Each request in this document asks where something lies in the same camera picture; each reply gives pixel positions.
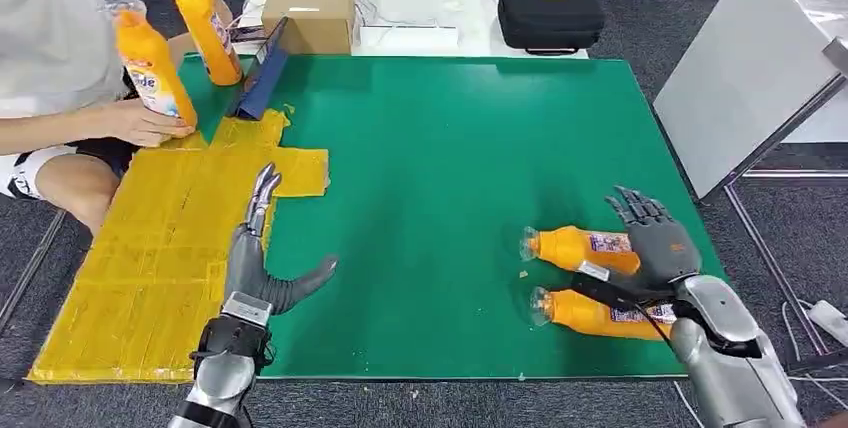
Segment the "person's right hand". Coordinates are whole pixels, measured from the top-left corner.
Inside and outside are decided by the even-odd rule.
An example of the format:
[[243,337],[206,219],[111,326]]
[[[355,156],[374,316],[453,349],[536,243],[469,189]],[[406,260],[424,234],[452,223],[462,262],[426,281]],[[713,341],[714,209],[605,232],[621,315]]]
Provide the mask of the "person's right hand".
[[104,133],[139,147],[158,147],[191,135],[195,127],[182,118],[146,108],[139,99],[103,106]]

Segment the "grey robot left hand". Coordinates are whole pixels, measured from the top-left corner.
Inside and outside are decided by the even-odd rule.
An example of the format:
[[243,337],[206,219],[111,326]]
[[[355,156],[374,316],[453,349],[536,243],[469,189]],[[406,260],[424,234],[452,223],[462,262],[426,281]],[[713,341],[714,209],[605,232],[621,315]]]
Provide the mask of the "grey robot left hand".
[[267,302],[273,315],[289,311],[319,290],[338,266],[338,257],[327,255],[313,270],[293,280],[274,277],[265,269],[262,237],[272,194],[281,181],[272,162],[258,173],[245,218],[232,235],[225,281],[226,295],[241,292]]

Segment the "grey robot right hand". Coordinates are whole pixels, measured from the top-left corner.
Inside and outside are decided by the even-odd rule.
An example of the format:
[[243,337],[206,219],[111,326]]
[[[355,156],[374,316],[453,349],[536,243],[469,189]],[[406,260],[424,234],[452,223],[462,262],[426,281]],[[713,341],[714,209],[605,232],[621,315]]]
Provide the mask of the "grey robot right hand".
[[617,310],[669,303],[675,299],[676,284],[701,271],[701,254],[684,225],[659,200],[623,186],[615,190],[617,194],[605,200],[623,223],[640,266],[630,275],[578,271],[571,288]]

